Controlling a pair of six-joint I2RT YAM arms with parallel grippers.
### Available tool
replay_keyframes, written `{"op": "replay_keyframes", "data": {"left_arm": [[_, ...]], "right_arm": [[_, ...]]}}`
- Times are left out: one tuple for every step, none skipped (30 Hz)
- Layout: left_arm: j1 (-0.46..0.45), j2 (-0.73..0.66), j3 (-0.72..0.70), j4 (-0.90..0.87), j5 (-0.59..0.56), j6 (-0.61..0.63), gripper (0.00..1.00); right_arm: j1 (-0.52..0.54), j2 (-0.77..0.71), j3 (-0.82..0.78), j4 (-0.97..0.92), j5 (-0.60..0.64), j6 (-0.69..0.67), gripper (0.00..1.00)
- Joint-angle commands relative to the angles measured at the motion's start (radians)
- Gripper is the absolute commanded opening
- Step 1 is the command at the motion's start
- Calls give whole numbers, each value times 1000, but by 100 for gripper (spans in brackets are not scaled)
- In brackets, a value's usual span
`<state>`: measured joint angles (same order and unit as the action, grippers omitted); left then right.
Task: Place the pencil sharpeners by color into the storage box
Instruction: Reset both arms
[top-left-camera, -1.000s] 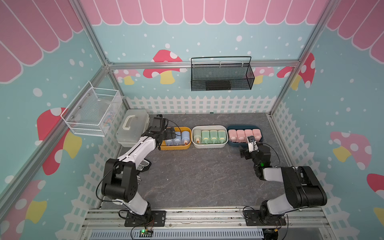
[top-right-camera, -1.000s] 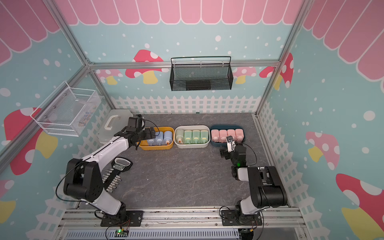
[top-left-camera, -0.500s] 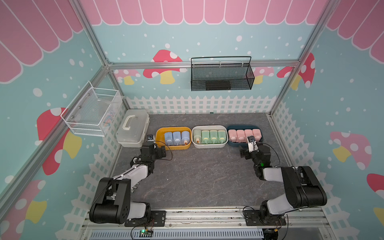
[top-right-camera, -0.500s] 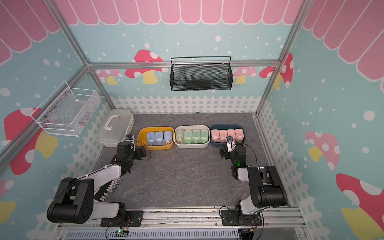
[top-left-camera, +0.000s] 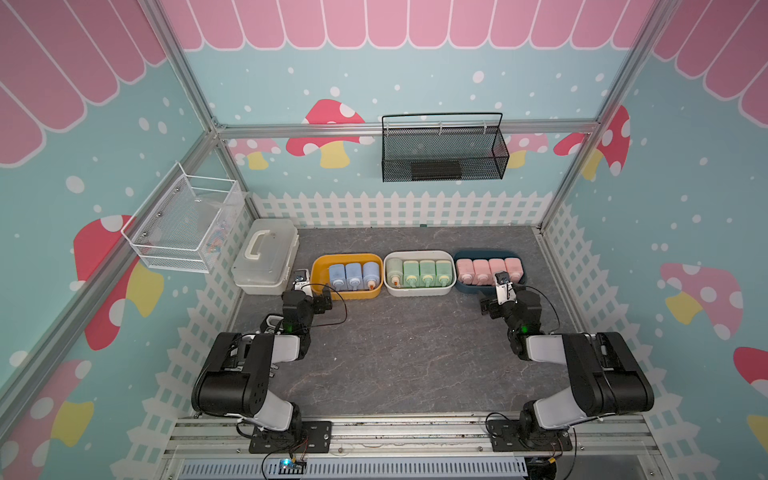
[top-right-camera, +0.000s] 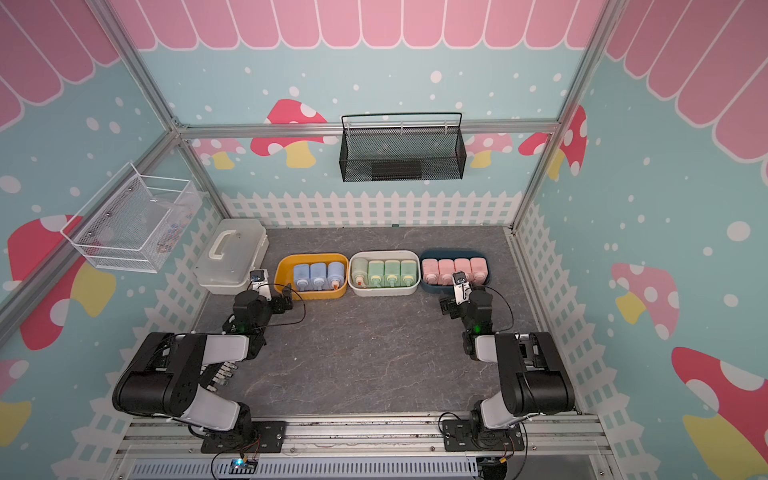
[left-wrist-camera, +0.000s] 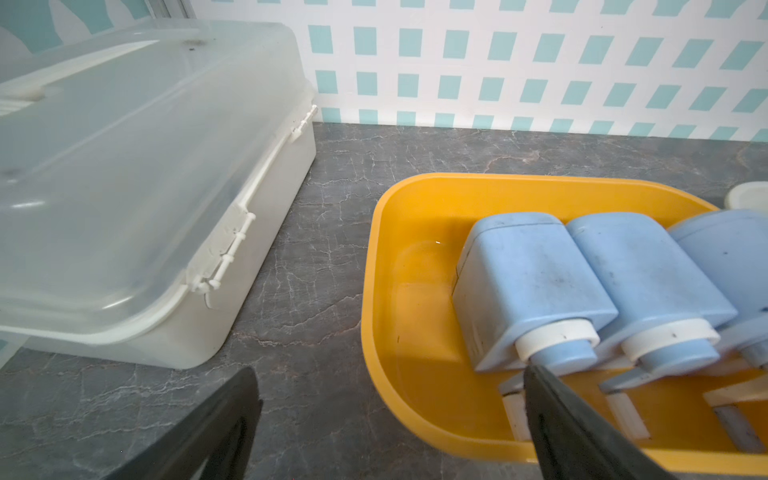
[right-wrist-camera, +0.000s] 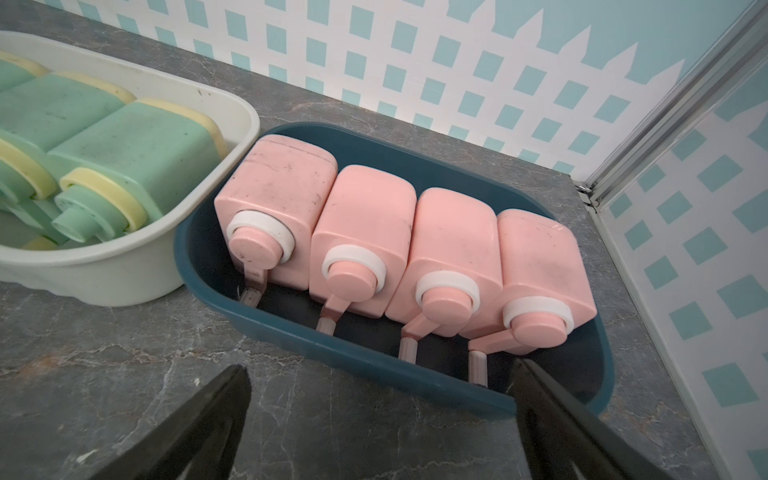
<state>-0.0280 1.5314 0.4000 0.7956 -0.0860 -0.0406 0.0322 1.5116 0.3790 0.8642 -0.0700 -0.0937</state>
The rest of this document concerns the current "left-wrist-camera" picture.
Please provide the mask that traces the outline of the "white plastic storage tub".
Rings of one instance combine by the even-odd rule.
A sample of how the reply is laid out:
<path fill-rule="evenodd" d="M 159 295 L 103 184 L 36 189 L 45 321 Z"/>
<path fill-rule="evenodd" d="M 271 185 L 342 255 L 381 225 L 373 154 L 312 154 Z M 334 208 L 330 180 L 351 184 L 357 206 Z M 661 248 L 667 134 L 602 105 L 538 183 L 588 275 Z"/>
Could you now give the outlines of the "white plastic storage tub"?
<path fill-rule="evenodd" d="M 725 196 L 725 208 L 754 210 L 768 214 L 768 182 L 752 181 L 734 186 Z"/>

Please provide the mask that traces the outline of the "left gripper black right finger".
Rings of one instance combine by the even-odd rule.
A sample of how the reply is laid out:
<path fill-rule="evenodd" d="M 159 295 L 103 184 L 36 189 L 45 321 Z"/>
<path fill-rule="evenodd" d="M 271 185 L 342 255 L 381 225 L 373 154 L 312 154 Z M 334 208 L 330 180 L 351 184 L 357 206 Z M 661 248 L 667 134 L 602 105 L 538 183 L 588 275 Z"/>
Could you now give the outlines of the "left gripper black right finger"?
<path fill-rule="evenodd" d="M 672 479 L 543 366 L 524 371 L 526 416 L 545 479 Z"/>

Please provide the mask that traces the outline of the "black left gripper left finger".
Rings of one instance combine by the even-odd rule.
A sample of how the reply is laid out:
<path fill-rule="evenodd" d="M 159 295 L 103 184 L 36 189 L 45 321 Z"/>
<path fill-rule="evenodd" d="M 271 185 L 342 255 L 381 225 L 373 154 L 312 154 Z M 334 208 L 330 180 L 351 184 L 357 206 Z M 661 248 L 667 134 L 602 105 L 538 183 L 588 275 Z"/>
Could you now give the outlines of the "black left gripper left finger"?
<path fill-rule="evenodd" d="M 242 479 L 263 401 L 245 367 L 110 479 Z"/>

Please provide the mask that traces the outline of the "blue sharpener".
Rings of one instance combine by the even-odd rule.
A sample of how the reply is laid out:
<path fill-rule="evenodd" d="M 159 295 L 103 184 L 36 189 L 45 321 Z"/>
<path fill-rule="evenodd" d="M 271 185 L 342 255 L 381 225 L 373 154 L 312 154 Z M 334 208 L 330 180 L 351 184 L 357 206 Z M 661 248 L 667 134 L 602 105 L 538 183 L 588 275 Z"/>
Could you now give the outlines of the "blue sharpener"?
<path fill-rule="evenodd" d="M 592 214 L 570 221 L 567 229 L 618 310 L 599 331 L 596 365 L 630 367 L 599 388 L 620 430 L 631 440 L 647 439 L 627 390 L 718 362 L 717 328 L 737 310 L 646 215 Z"/>
<path fill-rule="evenodd" d="M 672 238 L 737 309 L 717 328 L 716 345 L 726 356 L 737 353 L 750 367 L 767 371 L 767 216 L 747 210 L 719 210 L 679 222 Z M 763 454 L 767 443 L 739 409 L 765 401 L 767 376 L 711 390 L 704 400 L 736 448 Z"/>
<path fill-rule="evenodd" d="M 478 373 L 513 370 L 499 386 L 517 441 L 530 439 L 521 370 L 562 376 L 597 362 L 598 332 L 618 310 L 556 217 L 538 212 L 477 221 L 462 248 L 452 303 Z"/>

